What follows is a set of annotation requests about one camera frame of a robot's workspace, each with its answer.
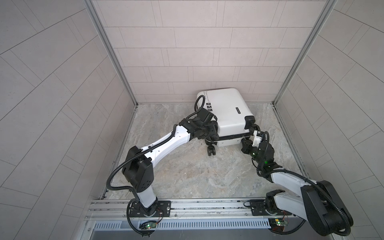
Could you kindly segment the right aluminium corner post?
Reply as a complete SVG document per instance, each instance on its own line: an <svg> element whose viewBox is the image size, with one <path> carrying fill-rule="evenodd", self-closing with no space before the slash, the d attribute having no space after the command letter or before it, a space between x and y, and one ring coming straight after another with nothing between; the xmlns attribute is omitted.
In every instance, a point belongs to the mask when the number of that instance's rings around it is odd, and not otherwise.
<svg viewBox="0 0 384 240"><path fill-rule="evenodd" d="M313 43L315 42L317 36L319 35L320 31L322 30L324 24L326 23L329 15L331 14L332 10L334 9L337 0L328 0L326 1L322 11L320 12L320 15L318 19L316 20L312 30L310 31L309 36L307 37L301 51L299 52L299 55L297 56L293 66L291 67L285 81L282 84L281 89L279 90L276 98L272 102L274 106L277 106L279 101L281 100L284 92L288 88L290 82L292 81L293 77L295 76L297 70L299 69L300 65L302 64L304 58L308 54L309 50L311 49Z"/></svg>

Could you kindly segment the aluminium mounting rail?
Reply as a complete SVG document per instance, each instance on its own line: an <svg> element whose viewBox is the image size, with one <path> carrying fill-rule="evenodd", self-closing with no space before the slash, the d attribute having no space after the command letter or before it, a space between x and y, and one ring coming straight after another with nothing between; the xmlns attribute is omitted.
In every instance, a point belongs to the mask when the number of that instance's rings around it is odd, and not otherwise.
<svg viewBox="0 0 384 240"><path fill-rule="evenodd" d="M303 200L287 193L272 206L266 198L159 199L150 209L129 200L92 201L86 220L187 220L299 217L307 219Z"/></svg>

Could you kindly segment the left green circuit board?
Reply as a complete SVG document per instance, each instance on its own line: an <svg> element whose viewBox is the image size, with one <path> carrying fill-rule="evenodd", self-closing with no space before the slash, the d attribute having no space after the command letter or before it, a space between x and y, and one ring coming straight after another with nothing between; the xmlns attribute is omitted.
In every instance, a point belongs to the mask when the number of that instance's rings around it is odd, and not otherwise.
<svg viewBox="0 0 384 240"><path fill-rule="evenodd" d="M156 227L157 227L156 221L147 221L140 224L140 230L151 230L151 229L155 229Z"/></svg>

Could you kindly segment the aluminium corner post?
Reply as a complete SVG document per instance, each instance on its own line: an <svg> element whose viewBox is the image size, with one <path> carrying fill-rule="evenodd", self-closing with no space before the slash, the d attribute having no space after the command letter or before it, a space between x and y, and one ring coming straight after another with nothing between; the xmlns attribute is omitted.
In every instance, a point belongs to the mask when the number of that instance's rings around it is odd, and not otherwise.
<svg viewBox="0 0 384 240"><path fill-rule="evenodd" d="M320 31L322 30L324 24L326 23L329 15L331 14L332 10L334 9L337 0L328 0L326 1L322 11L320 12L320 15L318 19L316 20L312 30L310 31L309 36L307 37L301 51L299 52L299 55L297 56L293 66L291 67L285 81L282 84L281 89L279 90L276 98L272 102L274 106L277 106L279 101L281 100L284 92L288 88L290 82L292 81L293 77L295 76L297 70L299 69L300 65L302 64L304 58L308 54L309 50L311 49L313 43L315 42L317 36L319 35Z"/></svg>
<svg viewBox="0 0 384 240"><path fill-rule="evenodd" d="M98 35L101 39L101 42L104 45L104 47L105 47L105 49L106 49L106 51L107 51L107 53L111 59L111 62L113 64L118 76L120 77L120 79L121 79L124 87L126 88L131 100L133 101L135 108L137 108L138 102L137 102L137 100L133 94L132 89L129 86L127 78L126 78L126 76L123 72L123 69L119 63L119 60L118 60L117 55L116 55L116 53L112 47L112 44L111 44L111 42L107 36L107 33L106 33L105 28L101 22L101 19L97 14L97 11L96 11L96 8L95 8L93 2L90 0L84 0L83 2L84 2L84 5L85 5L87 12L90 15L91 21L93 22L93 24L96 28L96 31L98 32Z"/></svg>

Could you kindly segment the right green circuit board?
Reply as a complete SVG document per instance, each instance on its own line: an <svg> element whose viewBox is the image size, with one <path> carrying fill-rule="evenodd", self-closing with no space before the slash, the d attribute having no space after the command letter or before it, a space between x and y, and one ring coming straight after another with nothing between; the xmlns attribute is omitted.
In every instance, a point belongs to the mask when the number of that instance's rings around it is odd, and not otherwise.
<svg viewBox="0 0 384 240"><path fill-rule="evenodd" d="M278 234L283 233L288 225L288 222L283 219L268 219L268 221L270 224L269 230L271 232L277 232Z"/></svg>

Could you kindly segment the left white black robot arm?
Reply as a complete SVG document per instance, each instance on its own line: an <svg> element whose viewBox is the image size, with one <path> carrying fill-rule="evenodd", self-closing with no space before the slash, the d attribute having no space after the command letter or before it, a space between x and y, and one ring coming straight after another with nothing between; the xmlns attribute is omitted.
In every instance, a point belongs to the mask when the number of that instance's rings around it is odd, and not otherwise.
<svg viewBox="0 0 384 240"><path fill-rule="evenodd" d="M173 150L193 139L218 136L217 117L204 108L205 100L206 97L200 95L195 102L195 112L174 125L166 136L141 149L132 147L126 160L107 178L107 189L132 192L144 215L151 217L158 204L152 187L154 167Z"/></svg>

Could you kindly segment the white black-lined carry-on suitcase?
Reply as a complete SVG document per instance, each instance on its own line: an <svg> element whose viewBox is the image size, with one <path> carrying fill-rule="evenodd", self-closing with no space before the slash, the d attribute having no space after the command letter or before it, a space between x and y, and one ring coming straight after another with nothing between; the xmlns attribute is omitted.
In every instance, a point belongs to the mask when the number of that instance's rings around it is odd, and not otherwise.
<svg viewBox="0 0 384 240"><path fill-rule="evenodd" d="M252 145L251 137L260 128L240 92L235 88L201 91L197 95L195 109L201 105L216 116L216 137L205 139L209 156L216 154L216 147L241 144Z"/></svg>

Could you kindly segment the left aluminium corner post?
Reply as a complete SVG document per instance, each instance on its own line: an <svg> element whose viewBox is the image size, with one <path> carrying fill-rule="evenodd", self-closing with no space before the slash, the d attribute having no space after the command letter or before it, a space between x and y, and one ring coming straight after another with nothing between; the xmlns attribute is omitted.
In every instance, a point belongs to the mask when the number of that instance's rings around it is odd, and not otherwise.
<svg viewBox="0 0 384 240"><path fill-rule="evenodd" d="M133 101L135 108L137 108L138 102L137 102L137 100L133 94L132 89L129 86L127 78L126 78L126 76L123 72L123 69L119 63L119 60L118 60L117 55L116 55L116 53L112 47L112 44L111 44L111 42L107 36L107 33L106 33L105 28L101 22L101 19L97 14L97 11L96 11L96 8L95 8L93 2L90 0L84 0L83 2L84 2L84 5L85 5L87 12L90 15L91 21L93 22L93 24L96 28L96 31L98 32L98 35L101 39L101 42L104 45L104 47L105 47L105 49L106 49L106 51L107 51L107 53L111 59L111 62L113 64L118 76L120 77L120 79L121 79L124 87L126 88L131 100Z"/></svg>

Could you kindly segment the green circuit board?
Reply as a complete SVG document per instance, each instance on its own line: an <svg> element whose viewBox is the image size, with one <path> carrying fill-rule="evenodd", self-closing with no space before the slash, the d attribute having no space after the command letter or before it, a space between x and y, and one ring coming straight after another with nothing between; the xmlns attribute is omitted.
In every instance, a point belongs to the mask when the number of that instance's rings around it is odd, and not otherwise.
<svg viewBox="0 0 384 240"><path fill-rule="evenodd" d="M268 221L270 224L269 230L271 232L277 232L278 234L283 233L288 225L288 222L283 219L268 219Z"/></svg>
<svg viewBox="0 0 384 240"><path fill-rule="evenodd" d="M156 227L157 227L156 221L147 221L140 224L140 230L151 230L151 229L155 229Z"/></svg>

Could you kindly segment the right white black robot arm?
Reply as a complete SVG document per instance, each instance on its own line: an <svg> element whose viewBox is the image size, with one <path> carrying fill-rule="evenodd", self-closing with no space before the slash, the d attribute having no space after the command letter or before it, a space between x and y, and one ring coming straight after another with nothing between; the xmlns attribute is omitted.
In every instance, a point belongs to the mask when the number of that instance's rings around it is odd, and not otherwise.
<svg viewBox="0 0 384 240"><path fill-rule="evenodd" d="M260 132L253 140L243 138L241 144L241 151L251 156L257 175L284 187L266 194L268 214L289 212L308 222L321 236L351 233L354 220L330 182L310 180L278 165L268 132Z"/></svg>

